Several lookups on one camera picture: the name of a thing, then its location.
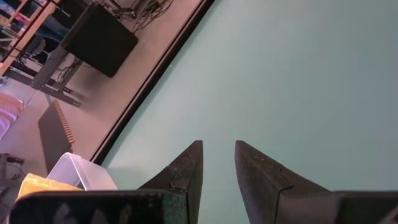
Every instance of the black trim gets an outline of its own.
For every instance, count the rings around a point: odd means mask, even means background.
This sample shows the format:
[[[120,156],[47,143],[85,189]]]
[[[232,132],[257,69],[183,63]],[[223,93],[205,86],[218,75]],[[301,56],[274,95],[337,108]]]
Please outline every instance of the black trim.
[[[155,87],[156,83],[162,77],[167,67],[172,63],[175,56],[179,53],[185,42],[188,40],[196,26],[199,24],[203,16],[209,10],[214,0],[201,0],[198,6],[193,10],[190,17],[179,30],[172,43],[156,63],[145,82],[140,86],[137,93],[133,96],[122,115],[115,122],[110,132],[106,135],[101,145],[97,148],[90,161],[101,165],[108,155],[117,138],[126,127],[132,116],[136,113],[142,102],[147,98],[149,93]]]

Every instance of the white box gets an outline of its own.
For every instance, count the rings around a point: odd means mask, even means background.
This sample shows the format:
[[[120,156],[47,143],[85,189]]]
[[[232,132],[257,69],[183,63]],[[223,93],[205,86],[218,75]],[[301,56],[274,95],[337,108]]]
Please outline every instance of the white box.
[[[104,167],[69,152],[61,156],[47,178],[84,190],[118,189]]]

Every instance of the floor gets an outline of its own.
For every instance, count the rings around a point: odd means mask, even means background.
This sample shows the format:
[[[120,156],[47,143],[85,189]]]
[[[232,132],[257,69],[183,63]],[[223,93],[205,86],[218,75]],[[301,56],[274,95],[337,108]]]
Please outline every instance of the floor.
[[[93,68],[80,67],[68,87],[84,97],[82,106],[77,108],[60,102],[75,137],[74,153],[90,159],[198,2],[174,0],[162,17],[137,32],[139,43],[115,77],[108,78]],[[130,6],[131,0],[121,2],[121,5]],[[127,28],[133,26],[129,21],[123,23]],[[27,103],[0,141],[0,153],[24,158],[22,170],[25,173],[46,175],[37,121],[47,109],[49,97],[13,80],[0,87],[0,91]]]
[[[120,189],[136,189],[202,140],[198,224],[249,224],[242,195],[248,203],[256,194],[239,189],[236,140],[329,190],[396,192],[397,9],[398,1],[215,1],[102,166]],[[273,167],[258,167],[266,182]]]

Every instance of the desk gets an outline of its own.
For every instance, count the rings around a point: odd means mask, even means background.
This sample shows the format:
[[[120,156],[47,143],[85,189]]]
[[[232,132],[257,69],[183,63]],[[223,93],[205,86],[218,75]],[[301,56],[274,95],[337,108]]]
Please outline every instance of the desk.
[[[330,190],[397,190],[397,9],[215,1],[102,165],[135,189],[203,140],[199,223],[248,223],[237,139]]]
[[[71,105],[80,106],[81,103],[77,101],[74,97],[72,97],[80,95],[78,93],[75,93],[73,90],[67,88],[66,85],[69,82],[69,80],[72,78],[73,74],[76,72],[78,67],[81,65],[82,63],[81,60],[77,60],[75,63],[76,66],[67,71],[67,73],[65,74],[65,78],[63,79],[62,82],[58,82],[52,79],[52,75],[54,74],[54,72],[56,72],[57,68],[61,65],[65,57],[68,55],[68,52],[65,49],[63,49],[60,45],[51,53],[46,63],[44,63],[44,65],[38,72],[26,67],[25,65],[19,63],[16,60],[16,56],[18,56],[19,51],[25,47],[25,45],[29,42],[30,38],[32,38],[33,34],[43,24],[47,16],[51,15],[51,13],[55,9],[55,3],[58,3],[59,1],[60,0],[52,2],[47,1],[44,4],[43,8],[39,7],[33,13],[33,15],[30,18],[31,24],[29,24],[29,26],[25,26],[26,28],[25,31],[21,30],[18,33],[18,35],[21,37],[19,38],[19,42],[17,42],[17,40],[13,40],[11,42],[11,45],[16,44],[17,50],[16,49],[12,50],[10,52],[10,55],[7,58],[5,58],[4,62],[0,66],[0,75],[7,75],[8,77],[17,80],[25,85],[28,85],[33,89],[40,90],[50,96],[58,98],[59,100],[62,100]],[[22,8],[23,4],[25,3],[26,1],[23,1],[22,4],[18,7],[17,11],[19,11]],[[76,3],[82,9],[86,7],[86,3],[84,1],[82,2],[77,1]],[[73,11],[74,14],[71,14],[70,17],[75,18],[76,14],[79,15],[81,12],[82,10],[75,9]],[[29,75],[24,75],[18,72],[16,69]]]

